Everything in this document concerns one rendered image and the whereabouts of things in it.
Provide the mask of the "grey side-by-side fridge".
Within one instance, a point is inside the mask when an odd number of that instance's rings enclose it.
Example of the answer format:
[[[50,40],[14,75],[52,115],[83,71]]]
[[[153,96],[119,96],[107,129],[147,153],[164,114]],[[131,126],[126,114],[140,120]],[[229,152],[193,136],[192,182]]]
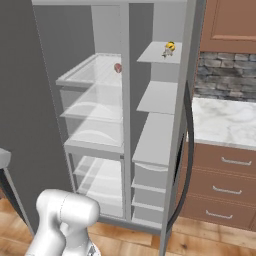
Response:
[[[120,54],[122,65],[123,151],[65,149],[72,189],[95,179],[122,187],[123,217],[104,220],[161,232],[168,165],[134,162],[133,155],[149,113],[137,107],[150,81],[178,84],[179,64],[138,62],[152,41],[181,42],[187,0],[32,0],[50,80],[60,93],[59,118],[64,122],[64,143],[83,121],[61,114],[90,87],[60,86],[56,80],[96,53]],[[121,179],[77,175],[84,156],[119,161]]]

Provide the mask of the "grey fridge shelf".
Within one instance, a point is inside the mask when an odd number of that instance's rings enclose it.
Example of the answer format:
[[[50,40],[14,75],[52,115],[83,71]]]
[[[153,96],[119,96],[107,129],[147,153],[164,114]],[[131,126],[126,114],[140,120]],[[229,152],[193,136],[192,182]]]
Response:
[[[174,82],[150,81],[137,107],[138,111],[173,114],[178,84]]]
[[[179,64],[181,61],[182,43],[175,43],[173,55],[163,57],[166,42],[152,41],[138,58],[138,62]]]
[[[174,116],[149,113],[136,150],[134,162],[169,164]]]

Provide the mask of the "clear freezer drawer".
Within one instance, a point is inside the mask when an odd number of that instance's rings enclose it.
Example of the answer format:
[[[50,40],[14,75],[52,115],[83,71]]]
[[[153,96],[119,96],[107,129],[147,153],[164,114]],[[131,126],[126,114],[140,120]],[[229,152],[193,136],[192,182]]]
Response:
[[[79,121],[120,123],[123,119],[122,88],[94,85],[72,103],[61,116]]]
[[[99,120],[84,120],[64,143],[66,149],[88,148],[123,151],[123,123]]]

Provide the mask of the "clear glass freezer shelf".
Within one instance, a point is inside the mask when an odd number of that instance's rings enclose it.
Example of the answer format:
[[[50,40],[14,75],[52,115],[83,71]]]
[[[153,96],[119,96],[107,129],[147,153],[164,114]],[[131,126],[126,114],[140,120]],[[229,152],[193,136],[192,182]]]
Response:
[[[67,71],[56,80],[60,86],[84,87],[91,85],[120,86],[122,74],[114,65],[121,63],[120,54],[96,53]]]
[[[84,156],[75,168],[74,173],[88,175],[92,178],[120,180],[121,163],[114,160]]]
[[[95,179],[91,183],[83,182],[78,192],[96,200],[100,212],[104,215],[123,217],[122,187],[120,183]]]

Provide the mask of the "grey right fridge door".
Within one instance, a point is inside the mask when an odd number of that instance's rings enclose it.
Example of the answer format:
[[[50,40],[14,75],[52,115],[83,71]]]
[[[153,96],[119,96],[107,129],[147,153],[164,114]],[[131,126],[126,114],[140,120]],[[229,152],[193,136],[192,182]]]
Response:
[[[177,179],[179,178],[180,162],[183,146],[186,142],[186,133],[188,133],[184,106],[185,84],[188,81],[191,99],[193,96],[193,84],[198,62],[205,5],[206,0],[187,0],[159,256],[165,256],[172,229],[171,227],[167,231],[167,224],[178,205],[176,203]]]

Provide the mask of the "grey fridge door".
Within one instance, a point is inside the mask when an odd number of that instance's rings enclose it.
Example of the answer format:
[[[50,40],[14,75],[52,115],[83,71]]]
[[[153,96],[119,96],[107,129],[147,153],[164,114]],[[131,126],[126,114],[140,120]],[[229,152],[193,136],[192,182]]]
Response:
[[[31,0],[0,0],[0,148],[32,233],[45,189],[71,189]]]
[[[167,224],[178,205],[176,203],[177,179],[179,178],[180,162],[183,146],[186,142],[186,133],[188,133],[184,106],[185,84],[188,81],[191,99],[193,96],[193,84],[198,62],[205,5],[206,0],[187,0],[159,256],[165,256],[172,229],[171,227],[167,231]]]

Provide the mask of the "yellow black fish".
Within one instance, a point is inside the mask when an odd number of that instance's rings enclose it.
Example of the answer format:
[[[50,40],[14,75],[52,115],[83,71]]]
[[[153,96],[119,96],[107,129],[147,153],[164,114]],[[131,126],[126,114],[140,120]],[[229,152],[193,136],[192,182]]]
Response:
[[[172,56],[173,52],[175,51],[176,46],[175,43],[173,41],[169,41],[166,45],[165,45],[165,50],[162,54],[162,56],[164,58],[166,58],[167,56]]]

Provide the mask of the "grey left fridge door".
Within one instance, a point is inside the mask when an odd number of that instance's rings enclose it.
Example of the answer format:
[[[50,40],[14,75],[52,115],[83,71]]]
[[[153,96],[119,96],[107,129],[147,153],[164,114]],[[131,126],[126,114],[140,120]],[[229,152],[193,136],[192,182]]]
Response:
[[[45,189],[71,189],[31,0],[0,0],[0,148],[32,233]]]

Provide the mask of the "brown drawer front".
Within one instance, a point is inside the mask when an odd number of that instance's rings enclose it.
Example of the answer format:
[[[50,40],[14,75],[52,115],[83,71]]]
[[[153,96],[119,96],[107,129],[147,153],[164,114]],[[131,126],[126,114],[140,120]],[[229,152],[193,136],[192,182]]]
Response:
[[[208,216],[205,210],[222,215],[233,215],[230,220]],[[187,196],[182,207],[181,215],[186,218],[211,222],[219,225],[241,229],[249,229],[256,209],[224,201],[206,199],[202,197]]]
[[[222,162],[221,157],[244,162],[252,161],[252,164],[251,166],[229,164]],[[256,177],[256,151],[196,143],[193,167]]]
[[[212,186],[218,188],[239,191],[241,195],[216,192]],[[193,170],[189,190],[190,194],[206,196],[226,201],[256,205],[256,180],[239,176]]]

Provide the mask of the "brown wall cupboard door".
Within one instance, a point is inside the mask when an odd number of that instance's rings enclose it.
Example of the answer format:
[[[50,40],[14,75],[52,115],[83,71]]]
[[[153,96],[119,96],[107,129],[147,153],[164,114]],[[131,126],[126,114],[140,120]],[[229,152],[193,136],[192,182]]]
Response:
[[[256,54],[256,0],[207,0],[200,50]]]

